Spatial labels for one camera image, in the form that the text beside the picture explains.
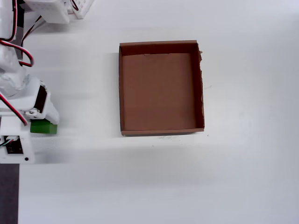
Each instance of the green cube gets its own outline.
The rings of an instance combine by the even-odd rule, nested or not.
[[[46,119],[31,120],[30,132],[41,134],[57,134],[57,125],[52,124]]]

